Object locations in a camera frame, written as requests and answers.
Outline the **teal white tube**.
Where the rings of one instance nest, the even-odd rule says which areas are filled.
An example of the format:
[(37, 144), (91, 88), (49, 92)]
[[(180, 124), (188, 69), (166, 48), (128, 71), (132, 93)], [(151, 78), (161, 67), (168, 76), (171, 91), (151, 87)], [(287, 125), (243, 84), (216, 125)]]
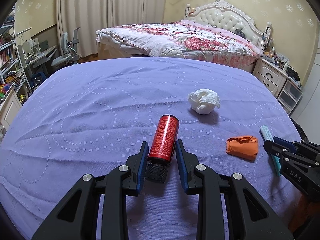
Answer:
[[(259, 129), (260, 129), (260, 133), (261, 133), (261, 135), (263, 137), (264, 142), (267, 142), (267, 141), (274, 142), (274, 139), (273, 139), (273, 137), (271, 135), (271, 132), (268, 129), (267, 125), (260, 126)], [(267, 143), (267, 145), (264, 146), (264, 148), (266, 148), (265, 151), (270, 155), (270, 157), (271, 157), (271, 159), (273, 161), (274, 169), (275, 169), (275, 172), (276, 172), (276, 176), (280, 177), (281, 174), (280, 174), (279, 157), (272, 153), (272, 145), (270, 143)]]

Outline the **orange paper packet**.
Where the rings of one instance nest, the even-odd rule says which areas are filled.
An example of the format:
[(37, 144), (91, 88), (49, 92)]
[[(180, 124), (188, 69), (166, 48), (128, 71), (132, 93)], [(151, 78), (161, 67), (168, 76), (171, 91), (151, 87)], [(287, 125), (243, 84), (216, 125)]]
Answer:
[(228, 138), (226, 153), (248, 161), (255, 161), (258, 154), (258, 139), (250, 135)]

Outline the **white tissue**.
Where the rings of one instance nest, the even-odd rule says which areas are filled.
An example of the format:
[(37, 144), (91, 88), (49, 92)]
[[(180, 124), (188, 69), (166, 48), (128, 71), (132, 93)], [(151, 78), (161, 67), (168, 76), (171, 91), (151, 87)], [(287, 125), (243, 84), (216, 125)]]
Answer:
[(198, 89), (188, 94), (188, 101), (191, 108), (200, 115), (207, 115), (220, 108), (218, 94), (210, 89)]

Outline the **red cylindrical bottle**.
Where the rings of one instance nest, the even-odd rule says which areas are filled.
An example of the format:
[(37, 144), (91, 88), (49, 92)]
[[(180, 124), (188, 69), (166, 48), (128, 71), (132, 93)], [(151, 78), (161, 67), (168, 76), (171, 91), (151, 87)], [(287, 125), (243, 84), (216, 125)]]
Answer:
[(146, 180), (165, 183), (175, 150), (179, 124), (178, 118), (173, 115), (160, 117), (148, 155)]

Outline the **black lined trash bin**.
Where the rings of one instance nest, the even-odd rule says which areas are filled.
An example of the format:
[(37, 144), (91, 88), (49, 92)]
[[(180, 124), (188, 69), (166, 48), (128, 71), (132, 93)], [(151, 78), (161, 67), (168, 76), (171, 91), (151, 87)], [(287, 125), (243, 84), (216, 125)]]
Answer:
[(294, 124), (296, 130), (298, 131), (301, 139), (302, 139), (303, 141), (309, 142), (308, 136), (306, 135), (306, 133), (304, 132), (304, 130), (302, 129), (302, 127), (301, 127), (295, 120), (293, 120), (292, 118), (291, 118), (291, 121), (292, 121), (292, 123)]

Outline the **white wardrobe door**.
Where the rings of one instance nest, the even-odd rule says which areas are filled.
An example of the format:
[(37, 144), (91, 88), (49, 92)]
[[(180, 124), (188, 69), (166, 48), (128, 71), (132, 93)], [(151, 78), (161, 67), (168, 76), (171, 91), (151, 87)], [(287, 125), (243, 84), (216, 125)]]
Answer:
[(316, 38), (312, 68), (304, 80), (302, 99), (291, 114), (310, 141), (319, 141), (319, 35)]

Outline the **plastic drawer unit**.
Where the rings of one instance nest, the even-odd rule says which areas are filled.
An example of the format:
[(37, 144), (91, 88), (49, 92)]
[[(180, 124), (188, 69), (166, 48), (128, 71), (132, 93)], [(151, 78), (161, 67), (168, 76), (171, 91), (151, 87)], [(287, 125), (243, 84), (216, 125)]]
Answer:
[(277, 100), (288, 115), (291, 115), (302, 98), (303, 91), (299, 82), (289, 78), (285, 81)]

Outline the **white nightstand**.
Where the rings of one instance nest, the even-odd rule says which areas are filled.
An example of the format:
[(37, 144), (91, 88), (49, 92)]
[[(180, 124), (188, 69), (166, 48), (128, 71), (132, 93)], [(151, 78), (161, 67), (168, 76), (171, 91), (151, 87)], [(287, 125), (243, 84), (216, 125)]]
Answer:
[(288, 75), (279, 67), (260, 58), (256, 61), (253, 75), (277, 98), (282, 91)]

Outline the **nightstand clutter items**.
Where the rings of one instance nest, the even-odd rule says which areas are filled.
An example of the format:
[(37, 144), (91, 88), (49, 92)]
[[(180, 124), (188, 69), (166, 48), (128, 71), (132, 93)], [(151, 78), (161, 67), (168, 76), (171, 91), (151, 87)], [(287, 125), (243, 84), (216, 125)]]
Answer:
[(298, 73), (290, 66), (290, 60), (283, 54), (277, 52), (275, 46), (273, 45), (271, 22), (266, 23), (261, 46), (263, 48), (263, 57), (265, 59), (282, 69), (293, 81), (300, 83), (300, 77)]

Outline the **purple table cloth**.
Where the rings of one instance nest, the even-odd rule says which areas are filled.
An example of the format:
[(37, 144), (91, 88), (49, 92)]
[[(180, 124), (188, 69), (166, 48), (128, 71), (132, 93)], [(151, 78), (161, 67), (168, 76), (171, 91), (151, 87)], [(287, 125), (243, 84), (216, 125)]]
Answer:
[[(188, 94), (215, 91), (220, 108), (200, 115)], [(107, 174), (152, 142), (161, 116), (179, 119), (185, 149), (215, 172), (241, 173), (288, 223), (300, 192), (277, 177), (259, 147), (253, 162), (226, 153), (228, 138), (260, 126), (288, 141), (300, 136), (276, 98), (252, 74), (195, 60), (137, 57), (55, 72), (26, 101), (1, 143), (1, 204), (25, 239), (86, 173)]]

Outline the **floral covered bed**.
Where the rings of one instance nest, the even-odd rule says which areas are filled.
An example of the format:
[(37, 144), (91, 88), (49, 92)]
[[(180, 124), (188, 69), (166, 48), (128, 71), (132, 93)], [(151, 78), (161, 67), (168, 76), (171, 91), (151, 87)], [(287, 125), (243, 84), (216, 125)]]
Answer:
[(262, 51), (235, 33), (189, 20), (128, 24), (96, 31), (102, 51), (112, 57), (175, 57), (245, 69)]

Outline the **white tufted headboard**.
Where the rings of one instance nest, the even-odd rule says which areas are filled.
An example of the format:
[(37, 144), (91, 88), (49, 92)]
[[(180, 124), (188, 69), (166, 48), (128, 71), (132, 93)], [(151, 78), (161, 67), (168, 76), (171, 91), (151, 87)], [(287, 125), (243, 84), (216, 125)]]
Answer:
[(192, 7), (189, 3), (185, 6), (184, 18), (205, 26), (212, 26), (235, 32), (240, 29), (247, 40), (256, 47), (263, 48), (263, 31), (255, 25), (255, 20), (239, 8), (225, 0)]

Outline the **white desk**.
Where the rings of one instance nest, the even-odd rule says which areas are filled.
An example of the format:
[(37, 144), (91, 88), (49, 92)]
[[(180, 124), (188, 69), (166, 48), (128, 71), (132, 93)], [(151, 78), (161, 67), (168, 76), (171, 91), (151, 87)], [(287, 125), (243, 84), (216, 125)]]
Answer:
[(37, 72), (43, 72), (46, 77), (49, 76), (46, 63), (49, 62), (53, 55), (57, 52), (57, 47), (52, 46), (36, 56), (31, 56), (31, 60), (26, 60), (21, 45), (17, 46), (18, 58), (26, 74), (27, 79), (30, 81), (31, 77)]

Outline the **grey desk chair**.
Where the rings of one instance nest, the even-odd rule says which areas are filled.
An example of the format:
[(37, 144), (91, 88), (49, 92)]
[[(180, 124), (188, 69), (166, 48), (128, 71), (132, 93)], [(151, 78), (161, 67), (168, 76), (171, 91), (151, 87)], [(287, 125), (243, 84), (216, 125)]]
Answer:
[(65, 32), (61, 35), (60, 48), (62, 49), (62, 55), (55, 58), (52, 61), (52, 67), (62, 67), (70, 64), (76, 64), (79, 59), (79, 54), (77, 52), (77, 44), (79, 43), (78, 39), (78, 30), (80, 27), (77, 27), (73, 31), (73, 39), (68, 40), (68, 33)]

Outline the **beige curtains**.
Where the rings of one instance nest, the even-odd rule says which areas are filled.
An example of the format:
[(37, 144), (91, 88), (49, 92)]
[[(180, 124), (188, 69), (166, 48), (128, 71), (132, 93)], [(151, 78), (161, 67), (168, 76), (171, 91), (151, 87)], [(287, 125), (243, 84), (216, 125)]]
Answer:
[(126, 24), (161, 23), (165, 0), (56, 0), (57, 34), (79, 28), (78, 53), (98, 52), (97, 30)]

